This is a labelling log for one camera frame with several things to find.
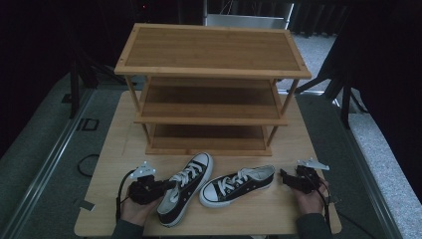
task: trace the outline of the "shoe rack shelf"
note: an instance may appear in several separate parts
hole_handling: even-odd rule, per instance
[[[299,79],[311,77],[286,30],[154,24],[135,24],[115,72],[126,77],[145,152],[156,154],[271,155]],[[140,97],[131,75],[147,76]],[[281,102],[276,82],[287,77]]]

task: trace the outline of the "robotic hand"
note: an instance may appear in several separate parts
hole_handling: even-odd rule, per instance
[[[320,187],[319,176],[317,175],[315,168],[329,170],[328,166],[309,159],[307,161],[298,160],[296,176],[288,175],[282,169],[280,169],[280,174],[282,175],[283,183],[285,185],[308,194]]]
[[[134,202],[141,205],[148,204],[163,196],[168,189],[176,186],[175,181],[155,181],[153,173],[155,173],[155,169],[150,167],[145,161],[141,167],[130,175],[130,178],[136,178],[136,181],[130,185],[128,193],[128,196]]]

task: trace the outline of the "low-top sneaker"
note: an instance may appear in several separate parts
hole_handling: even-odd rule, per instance
[[[199,200],[206,207],[228,206],[248,192],[269,187],[275,171],[272,165],[266,165],[217,177],[202,187]]]
[[[211,155],[201,152],[193,156],[182,171],[170,177],[170,181],[176,181],[176,186],[165,192],[157,207],[163,226],[175,226],[182,219],[190,199],[208,181],[212,168]]]

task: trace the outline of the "sleeve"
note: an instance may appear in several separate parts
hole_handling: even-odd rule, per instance
[[[118,220],[112,232],[111,239],[139,239],[142,237],[143,227],[124,220]]]
[[[323,216],[319,213],[310,213],[296,221],[298,234],[301,239],[328,239],[332,238]]]

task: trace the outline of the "shoe rack leg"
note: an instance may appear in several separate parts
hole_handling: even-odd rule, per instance
[[[292,86],[291,86],[291,88],[290,88],[290,90],[289,90],[289,94],[288,94],[288,96],[286,97],[285,103],[283,104],[283,107],[282,107],[282,115],[284,115],[284,114],[285,114],[285,112],[286,112],[286,110],[288,109],[288,106],[289,106],[290,100],[292,99],[293,94],[295,93],[295,89],[296,89],[296,87],[298,86],[298,83],[299,83],[299,79],[294,79],[294,80],[293,80],[293,82],[292,82]]]
[[[142,123],[142,129],[145,132],[145,136],[146,136],[146,141],[148,144],[151,144],[151,138],[149,137],[149,132],[148,132],[148,128],[146,127],[145,123]]]
[[[270,146],[271,141],[273,140],[274,134],[276,134],[276,131],[278,128],[279,128],[278,126],[274,126],[273,130],[271,130],[270,136],[268,137],[268,140],[267,140],[267,146]]]
[[[126,79],[127,86],[129,87],[129,91],[134,103],[134,107],[136,108],[137,112],[140,112],[139,100],[137,99],[136,92],[134,91],[134,86],[131,81],[131,78],[130,76],[124,76],[124,78]]]

